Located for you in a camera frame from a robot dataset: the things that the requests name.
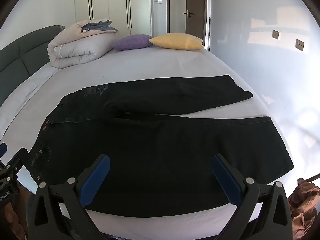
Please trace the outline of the black pants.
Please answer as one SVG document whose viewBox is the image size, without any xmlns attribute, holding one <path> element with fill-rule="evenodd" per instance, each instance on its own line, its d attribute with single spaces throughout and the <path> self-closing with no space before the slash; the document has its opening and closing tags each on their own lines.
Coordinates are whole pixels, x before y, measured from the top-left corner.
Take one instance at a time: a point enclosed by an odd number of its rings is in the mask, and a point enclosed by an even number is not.
<svg viewBox="0 0 320 240">
<path fill-rule="evenodd" d="M 213 173 L 214 155 L 261 184 L 293 169 L 271 118 L 189 117 L 251 97 L 229 75 L 87 87 L 47 116 L 27 169 L 36 181 L 57 185 L 103 154 L 111 168 L 90 210 L 149 218 L 220 207 L 228 200 Z"/>
</svg>

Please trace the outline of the brown crumpled cloth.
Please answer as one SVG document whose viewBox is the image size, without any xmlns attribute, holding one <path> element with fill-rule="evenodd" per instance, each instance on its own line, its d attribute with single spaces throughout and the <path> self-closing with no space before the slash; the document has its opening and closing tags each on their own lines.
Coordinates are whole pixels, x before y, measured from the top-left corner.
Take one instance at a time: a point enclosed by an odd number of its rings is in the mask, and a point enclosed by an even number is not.
<svg viewBox="0 0 320 240">
<path fill-rule="evenodd" d="M 319 201 L 319 187 L 303 178 L 297 180 L 297 187 L 289 196 L 293 239 L 302 239 L 313 225 Z"/>
</svg>

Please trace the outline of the dark green headboard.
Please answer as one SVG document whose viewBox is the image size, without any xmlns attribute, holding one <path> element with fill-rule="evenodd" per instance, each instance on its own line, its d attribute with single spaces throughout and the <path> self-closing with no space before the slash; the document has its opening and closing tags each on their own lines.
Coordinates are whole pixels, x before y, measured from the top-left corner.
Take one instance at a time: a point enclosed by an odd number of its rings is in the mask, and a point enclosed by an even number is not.
<svg viewBox="0 0 320 240">
<path fill-rule="evenodd" d="M 1 49 L 1 96 L 3 103 L 26 79 L 49 62 L 49 42 L 65 27 L 52 25 L 32 31 Z"/>
</svg>

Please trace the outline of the folded beige white duvet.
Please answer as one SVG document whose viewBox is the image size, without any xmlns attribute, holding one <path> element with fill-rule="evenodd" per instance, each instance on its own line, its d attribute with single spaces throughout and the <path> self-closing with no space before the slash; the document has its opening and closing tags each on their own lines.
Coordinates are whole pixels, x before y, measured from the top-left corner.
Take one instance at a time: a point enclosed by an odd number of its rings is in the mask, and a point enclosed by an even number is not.
<svg viewBox="0 0 320 240">
<path fill-rule="evenodd" d="M 47 47 L 50 64 L 63 69 L 89 63 L 108 53 L 112 49 L 111 44 L 118 39 L 118 32 L 81 30 L 89 22 L 106 20 L 80 21 L 57 34 Z"/>
</svg>

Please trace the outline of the purple pillow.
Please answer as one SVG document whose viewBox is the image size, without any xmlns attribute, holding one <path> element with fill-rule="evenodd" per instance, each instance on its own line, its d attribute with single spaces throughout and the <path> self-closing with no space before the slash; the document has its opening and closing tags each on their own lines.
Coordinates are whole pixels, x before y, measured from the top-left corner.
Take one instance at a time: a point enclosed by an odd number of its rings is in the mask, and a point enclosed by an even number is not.
<svg viewBox="0 0 320 240">
<path fill-rule="evenodd" d="M 150 35 L 144 34 L 130 35 L 113 42 L 111 47 L 118 51 L 147 48 L 153 45 L 150 42 L 151 38 Z"/>
</svg>

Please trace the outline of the yellow pillow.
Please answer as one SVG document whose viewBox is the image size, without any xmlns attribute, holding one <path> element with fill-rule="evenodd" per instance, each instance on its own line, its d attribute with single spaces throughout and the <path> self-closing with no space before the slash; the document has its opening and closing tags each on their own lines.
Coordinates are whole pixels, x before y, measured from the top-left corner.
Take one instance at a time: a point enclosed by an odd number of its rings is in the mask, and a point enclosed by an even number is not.
<svg viewBox="0 0 320 240">
<path fill-rule="evenodd" d="M 185 33 L 167 33 L 153 37 L 149 41 L 166 49 L 199 50 L 203 48 L 203 41 L 200 38 Z"/>
</svg>

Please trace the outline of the folded blue grey cloth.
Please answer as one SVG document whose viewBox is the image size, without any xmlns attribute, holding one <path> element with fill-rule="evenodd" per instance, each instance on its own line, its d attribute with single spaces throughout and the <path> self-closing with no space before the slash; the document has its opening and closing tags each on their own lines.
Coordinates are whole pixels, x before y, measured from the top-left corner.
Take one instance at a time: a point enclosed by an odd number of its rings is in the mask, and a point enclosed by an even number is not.
<svg viewBox="0 0 320 240">
<path fill-rule="evenodd" d="M 111 33 L 116 33 L 118 30 L 111 26 L 112 21 L 99 21 L 99 22 L 89 22 L 88 24 L 82 26 L 82 31 L 106 31 Z"/>
</svg>

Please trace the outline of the cream wardrobe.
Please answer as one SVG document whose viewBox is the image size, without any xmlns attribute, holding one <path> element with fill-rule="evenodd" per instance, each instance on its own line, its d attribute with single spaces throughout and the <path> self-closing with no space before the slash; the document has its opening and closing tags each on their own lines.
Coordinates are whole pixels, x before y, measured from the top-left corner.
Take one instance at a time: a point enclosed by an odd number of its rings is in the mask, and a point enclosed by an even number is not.
<svg viewBox="0 0 320 240">
<path fill-rule="evenodd" d="M 151 0 L 74 0 L 78 22 L 112 21 L 120 37 L 152 34 Z"/>
</svg>

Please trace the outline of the brown door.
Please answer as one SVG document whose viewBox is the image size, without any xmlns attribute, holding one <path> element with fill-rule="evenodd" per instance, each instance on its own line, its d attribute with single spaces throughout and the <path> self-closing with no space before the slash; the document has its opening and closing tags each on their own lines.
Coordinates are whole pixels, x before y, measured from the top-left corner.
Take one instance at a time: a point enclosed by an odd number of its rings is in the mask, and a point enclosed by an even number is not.
<svg viewBox="0 0 320 240">
<path fill-rule="evenodd" d="M 167 32 L 206 39 L 208 0 L 167 0 Z"/>
</svg>

